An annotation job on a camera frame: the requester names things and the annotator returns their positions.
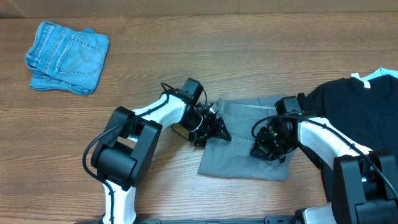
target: white garment tag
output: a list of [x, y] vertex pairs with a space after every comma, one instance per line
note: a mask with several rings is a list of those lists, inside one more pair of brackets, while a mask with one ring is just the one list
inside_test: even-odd
[[359, 77], [359, 73], [352, 73], [351, 77], [357, 78], [358, 80], [363, 82], [363, 87], [364, 88], [371, 88], [371, 83], [369, 83], [369, 81], [361, 80], [361, 78]]

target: black garment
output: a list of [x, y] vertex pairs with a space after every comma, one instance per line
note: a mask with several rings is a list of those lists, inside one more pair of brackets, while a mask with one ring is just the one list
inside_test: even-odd
[[[302, 109], [325, 116], [350, 139], [373, 151], [389, 151], [398, 161], [398, 79], [384, 75], [369, 82], [370, 89], [356, 78], [342, 78], [320, 85], [307, 97], [300, 93], [297, 99]], [[331, 175], [323, 169], [328, 198]]]

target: gray cloth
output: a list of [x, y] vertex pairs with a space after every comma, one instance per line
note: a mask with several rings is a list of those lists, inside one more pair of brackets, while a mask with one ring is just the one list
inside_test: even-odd
[[[286, 180], [294, 151], [286, 156], [283, 163], [250, 156], [255, 142], [251, 136], [254, 123], [261, 118], [277, 114], [275, 102], [282, 97], [285, 96], [219, 100], [217, 116], [224, 119], [232, 140], [230, 142], [217, 138], [207, 140], [198, 173], [213, 177]], [[266, 121], [259, 124], [255, 133], [257, 134], [266, 124]]]

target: wooden table surface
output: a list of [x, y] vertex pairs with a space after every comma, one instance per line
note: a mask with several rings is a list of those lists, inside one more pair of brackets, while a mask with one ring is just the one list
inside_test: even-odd
[[[397, 13], [51, 19], [106, 34], [94, 94], [29, 89], [24, 56], [42, 19], [0, 20], [0, 223], [73, 223], [104, 212], [102, 185], [81, 156], [118, 106], [158, 99], [160, 82], [199, 80], [209, 100], [296, 95], [351, 73], [398, 69]], [[300, 151], [289, 179], [197, 174], [202, 148], [169, 129], [137, 190], [141, 218], [259, 218], [326, 202], [320, 172]]]

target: jeans pocket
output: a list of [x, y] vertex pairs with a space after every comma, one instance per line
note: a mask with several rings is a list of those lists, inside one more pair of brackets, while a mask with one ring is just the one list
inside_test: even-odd
[[55, 66], [55, 72], [92, 76], [103, 67], [103, 51], [72, 36]]

